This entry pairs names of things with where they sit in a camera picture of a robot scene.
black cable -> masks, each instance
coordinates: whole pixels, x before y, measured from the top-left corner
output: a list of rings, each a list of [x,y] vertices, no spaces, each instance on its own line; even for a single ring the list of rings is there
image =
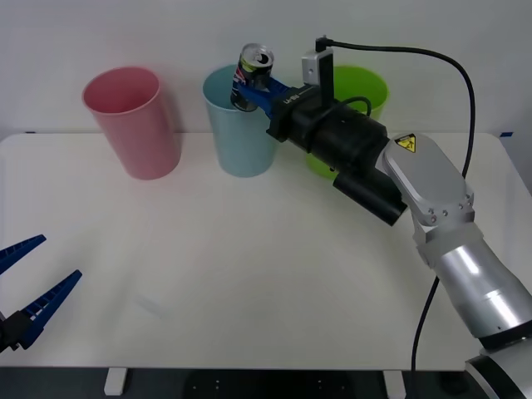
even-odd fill
[[[352,102],[356,102],[356,101],[362,101],[362,102],[366,103],[366,106],[367,106],[366,116],[370,116],[372,114],[372,103],[364,96],[349,97],[346,100],[337,102],[336,104],[334,104],[334,106],[332,106],[328,110],[325,110],[320,115],[315,117],[313,119],[312,123],[310,124],[311,127],[309,128],[309,130],[311,131],[311,135],[312,136],[308,138],[308,144],[307,144],[307,148],[306,148],[306,150],[307,150],[307,152],[309,154],[312,151],[312,144],[314,142],[314,134],[316,132],[315,127],[318,125],[318,123],[323,121],[327,116],[331,115],[333,112],[336,112],[337,110],[339,110],[343,106],[346,106],[347,104],[351,104]]]
[[[469,164],[471,162],[471,155],[473,153],[476,107],[475,107],[475,91],[473,90],[473,84],[471,83],[471,79],[469,78],[469,75],[467,74],[466,70],[464,69],[462,65],[460,65],[457,61],[453,60],[452,58],[444,54],[440,54],[439,52],[433,52],[431,50],[424,50],[422,48],[415,48],[415,47],[363,46],[360,44],[335,42],[334,40],[327,39],[326,37],[319,38],[316,41],[316,51],[319,52],[324,47],[343,47],[343,48],[348,48],[350,50],[362,50],[365,52],[408,52],[408,53],[413,53],[413,54],[422,54],[424,56],[434,57],[439,60],[448,62],[454,68],[456,68],[460,72],[462,77],[464,78],[465,84],[467,85],[467,92],[469,94],[469,107],[470,107],[469,138],[467,141],[467,152],[465,154],[464,167],[462,168],[462,176],[464,178],[466,177],[467,171],[469,170]],[[434,299],[434,295],[436,294],[436,290],[438,288],[439,283],[440,283],[440,279],[438,277],[434,278],[434,283],[432,284],[431,291],[429,292],[429,295],[425,301],[425,306],[423,307],[423,311],[421,312],[419,323],[417,324],[416,335],[414,337],[414,343],[412,344],[410,399],[418,398],[417,390],[416,390],[416,387],[417,387],[416,385],[417,347],[419,346],[421,330],[423,329],[423,324],[425,323],[426,315],[429,312],[432,299]]]

pink cup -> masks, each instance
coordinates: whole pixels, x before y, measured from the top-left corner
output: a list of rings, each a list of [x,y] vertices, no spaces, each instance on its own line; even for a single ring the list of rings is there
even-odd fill
[[[153,72],[136,66],[104,72],[86,86],[83,102],[130,176],[157,179],[177,166],[180,146]]]

tabletop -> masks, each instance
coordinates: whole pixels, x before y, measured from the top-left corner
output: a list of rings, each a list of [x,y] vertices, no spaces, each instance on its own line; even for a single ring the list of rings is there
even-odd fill
[[[461,169],[466,135],[431,135]],[[78,285],[27,351],[0,366],[407,369],[434,275],[407,211],[389,227],[279,145],[266,173],[218,166],[210,133],[184,134],[177,168],[133,180],[101,134],[0,144],[0,248],[47,242],[0,278],[4,315],[76,268]],[[500,142],[479,134],[476,221],[532,289],[532,198]],[[439,290],[419,369],[478,354]]]

light blue cup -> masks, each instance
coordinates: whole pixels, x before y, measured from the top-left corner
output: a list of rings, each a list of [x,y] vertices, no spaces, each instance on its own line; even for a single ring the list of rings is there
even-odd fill
[[[203,95],[219,165],[230,175],[252,177],[271,166],[276,141],[266,133],[269,119],[262,110],[242,112],[231,104],[235,68],[229,65],[211,73],[203,84]]]

white bracket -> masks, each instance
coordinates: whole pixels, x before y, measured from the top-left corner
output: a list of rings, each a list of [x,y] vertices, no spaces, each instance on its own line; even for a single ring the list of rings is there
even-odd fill
[[[405,382],[402,379],[402,373],[397,371],[385,371],[384,383],[389,399],[406,399]]]
[[[106,386],[103,392],[108,397],[119,397],[124,393],[124,383],[126,382],[127,368],[112,367],[107,373]]]

